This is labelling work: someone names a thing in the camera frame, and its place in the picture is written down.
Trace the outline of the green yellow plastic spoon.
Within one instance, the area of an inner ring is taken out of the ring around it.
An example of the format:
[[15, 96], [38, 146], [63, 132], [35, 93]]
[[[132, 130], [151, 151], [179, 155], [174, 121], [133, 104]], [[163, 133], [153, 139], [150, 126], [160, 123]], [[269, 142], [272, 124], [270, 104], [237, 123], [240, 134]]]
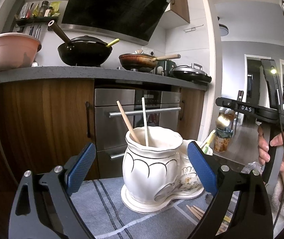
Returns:
[[210, 144], [214, 140], [215, 135], [216, 135], [216, 130], [214, 129], [200, 145], [200, 148], [204, 154], [208, 154]]

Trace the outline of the wooden chopstick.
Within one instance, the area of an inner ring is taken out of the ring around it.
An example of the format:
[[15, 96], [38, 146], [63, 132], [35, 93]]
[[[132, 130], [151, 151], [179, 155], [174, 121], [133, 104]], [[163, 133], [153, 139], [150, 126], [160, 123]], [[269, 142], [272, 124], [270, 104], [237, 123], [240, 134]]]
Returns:
[[133, 140], [139, 144], [140, 140], [137, 138], [137, 136], [136, 136], [136, 134], [135, 134], [135, 132], [133, 130], [133, 127], [131, 125], [131, 122], [129, 121], [129, 119], [128, 119], [124, 109], [122, 108], [122, 105], [121, 105], [120, 101], [118, 101], [118, 100], [117, 100], [117, 105], [118, 105], [119, 111], [121, 113], [121, 116], [122, 116], [122, 118], [123, 118], [123, 120], [124, 120], [124, 122], [125, 122], [125, 124], [126, 124], [126, 126], [128, 128], [128, 130], [129, 130], [131, 136], [133, 137]]
[[141, 98], [142, 102], [142, 114], [143, 114], [143, 124], [144, 124], [144, 132], [145, 132], [145, 145], [149, 146], [149, 139], [148, 139], [148, 127], [147, 127], [147, 118], [146, 118], [146, 105], [145, 105], [145, 97]]
[[[200, 210], [198, 207], [196, 206], [189, 206], [186, 205], [186, 207], [189, 209], [189, 211], [200, 221], [203, 216], [204, 216], [204, 211]], [[224, 216], [224, 219], [220, 225], [220, 228], [218, 230], [218, 233], [221, 234], [223, 232], [225, 232], [227, 230], [227, 228], [229, 227], [229, 223], [231, 221], [231, 218], [228, 216]]]
[[[198, 215], [200, 215], [201, 217], [204, 216], [205, 212], [200, 209], [199, 207], [196, 207], [196, 206], [192, 206], [191, 207]], [[229, 225], [230, 222], [231, 222], [231, 218], [227, 215], [224, 216], [224, 219], [223, 219], [223, 222], [226, 224], [226, 225]]]

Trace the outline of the plastic bag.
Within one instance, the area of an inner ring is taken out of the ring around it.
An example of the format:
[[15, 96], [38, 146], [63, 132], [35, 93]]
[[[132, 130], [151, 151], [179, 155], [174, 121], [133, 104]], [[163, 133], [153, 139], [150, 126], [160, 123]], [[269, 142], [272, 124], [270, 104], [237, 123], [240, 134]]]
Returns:
[[242, 168], [241, 172], [245, 174], [249, 174], [252, 170], [257, 170], [259, 174], [262, 174], [263, 165], [256, 161], [250, 162]]

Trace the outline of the white floral ceramic utensil holder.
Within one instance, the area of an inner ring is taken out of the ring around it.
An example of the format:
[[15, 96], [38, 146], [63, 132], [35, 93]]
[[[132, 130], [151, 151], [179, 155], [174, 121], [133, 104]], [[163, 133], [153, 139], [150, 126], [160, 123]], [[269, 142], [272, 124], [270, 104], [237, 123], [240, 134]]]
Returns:
[[144, 128], [134, 129], [138, 144], [126, 133], [127, 148], [122, 162], [124, 185], [121, 199], [138, 213], [153, 213], [175, 199], [193, 199], [203, 191], [197, 173], [187, 155], [191, 140], [163, 127], [149, 127], [149, 146]]

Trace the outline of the black lidded griddle pan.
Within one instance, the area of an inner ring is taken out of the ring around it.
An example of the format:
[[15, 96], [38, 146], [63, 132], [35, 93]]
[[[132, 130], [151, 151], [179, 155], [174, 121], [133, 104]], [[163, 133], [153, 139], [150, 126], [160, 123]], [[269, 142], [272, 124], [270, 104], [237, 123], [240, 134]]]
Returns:
[[209, 84], [212, 81], [212, 77], [204, 72], [203, 67], [197, 63], [192, 63], [190, 66], [176, 66], [171, 69], [170, 74], [175, 78], [190, 81], [192, 83]]

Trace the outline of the dark green kettle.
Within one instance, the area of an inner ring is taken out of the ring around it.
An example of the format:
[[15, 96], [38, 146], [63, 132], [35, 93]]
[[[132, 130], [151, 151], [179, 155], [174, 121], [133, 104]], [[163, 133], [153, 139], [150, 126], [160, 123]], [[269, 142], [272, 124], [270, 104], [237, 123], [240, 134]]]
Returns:
[[166, 76], [166, 77], [172, 77], [172, 69], [175, 68], [177, 66], [177, 64], [170, 60], [170, 59], [166, 59], [163, 61], [158, 61], [157, 65], [154, 69], [154, 73], [157, 75], [162, 75], [162, 76]]

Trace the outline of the brown frying pan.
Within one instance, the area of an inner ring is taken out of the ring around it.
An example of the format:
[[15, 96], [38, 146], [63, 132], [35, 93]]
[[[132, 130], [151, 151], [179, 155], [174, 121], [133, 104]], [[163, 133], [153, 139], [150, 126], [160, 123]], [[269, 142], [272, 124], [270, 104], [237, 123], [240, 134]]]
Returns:
[[125, 53], [119, 56], [119, 61], [125, 70], [136, 69], [139, 72], [150, 72], [157, 66], [158, 61], [179, 58], [181, 58], [180, 54], [154, 57], [146, 53]]

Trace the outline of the black wok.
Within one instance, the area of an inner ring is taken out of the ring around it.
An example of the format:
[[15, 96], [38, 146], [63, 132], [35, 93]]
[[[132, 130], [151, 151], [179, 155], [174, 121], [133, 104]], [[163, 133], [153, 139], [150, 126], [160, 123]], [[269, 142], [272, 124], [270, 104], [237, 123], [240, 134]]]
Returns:
[[54, 20], [48, 23], [48, 27], [63, 40], [57, 50], [61, 60], [69, 66], [100, 67], [112, 53], [112, 46], [120, 41], [117, 38], [106, 43], [87, 35], [69, 39]]

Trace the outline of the pink basin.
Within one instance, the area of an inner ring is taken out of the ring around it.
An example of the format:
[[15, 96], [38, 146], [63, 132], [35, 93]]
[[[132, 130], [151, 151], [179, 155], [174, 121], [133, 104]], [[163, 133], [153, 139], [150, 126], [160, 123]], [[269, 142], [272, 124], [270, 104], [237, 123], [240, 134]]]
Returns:
[[29, 68], [42, 48], [41, 42], [24, 33], [0, 34], [0, 71]]

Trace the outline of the spice shelf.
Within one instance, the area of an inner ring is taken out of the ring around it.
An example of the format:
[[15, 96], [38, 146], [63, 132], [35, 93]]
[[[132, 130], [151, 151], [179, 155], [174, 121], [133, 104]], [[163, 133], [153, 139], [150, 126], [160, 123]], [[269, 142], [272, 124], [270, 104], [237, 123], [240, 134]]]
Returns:
[[16, 26], [57, 21], [60, 17], [60, 1], [26, 2], [15, 15]]

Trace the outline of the black range hood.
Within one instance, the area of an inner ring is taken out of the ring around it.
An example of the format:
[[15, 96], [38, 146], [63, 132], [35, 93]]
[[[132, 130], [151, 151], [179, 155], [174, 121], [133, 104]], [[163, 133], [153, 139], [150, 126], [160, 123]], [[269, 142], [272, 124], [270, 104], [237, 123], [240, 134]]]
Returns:
[[149, 42], [171, 0], [68, 0], [62, 23]]

